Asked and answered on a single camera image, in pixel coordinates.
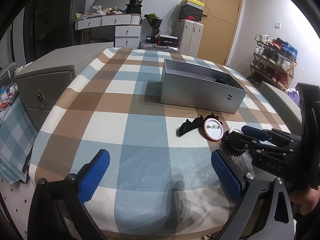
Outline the right hand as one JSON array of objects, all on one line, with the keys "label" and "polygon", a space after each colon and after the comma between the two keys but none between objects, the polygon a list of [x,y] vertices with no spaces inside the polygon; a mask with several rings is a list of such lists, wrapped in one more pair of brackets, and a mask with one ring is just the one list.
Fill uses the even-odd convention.
[{"label": "right hand", "polygon": [[319,202],[319,189],[309,188],[306,190],[294,191],[290,194],[290,200],[300,205],[300,213],[308,215]]}]

